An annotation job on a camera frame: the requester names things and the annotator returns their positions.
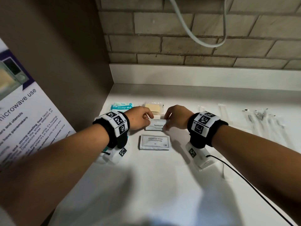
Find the wall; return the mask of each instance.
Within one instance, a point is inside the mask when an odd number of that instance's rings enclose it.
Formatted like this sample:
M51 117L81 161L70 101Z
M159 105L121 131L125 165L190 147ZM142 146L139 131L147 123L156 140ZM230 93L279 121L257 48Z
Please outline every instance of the wall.
M301 0L228 0L227 42L186 35L169 0L96 0L112 63L301 70ZM222 38L222 0L176 0L192 32Z
M91 125L113 85L95 0L0 0L0 37L75 130Z

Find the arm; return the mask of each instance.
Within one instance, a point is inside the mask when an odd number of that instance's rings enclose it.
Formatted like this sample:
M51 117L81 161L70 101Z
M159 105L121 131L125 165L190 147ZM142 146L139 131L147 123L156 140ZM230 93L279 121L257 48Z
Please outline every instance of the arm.
M130 129L150 124L148 108L134 107L125 114ZM0 205L17 225L40 225L81 179L109 142L99 124L82 130L0 174Z
M165 129L186 129L192 115L183 106L169 108L165 119L170 118L170 123ZM257 189L301 224L301 154L227 125L217 130L212 145Z

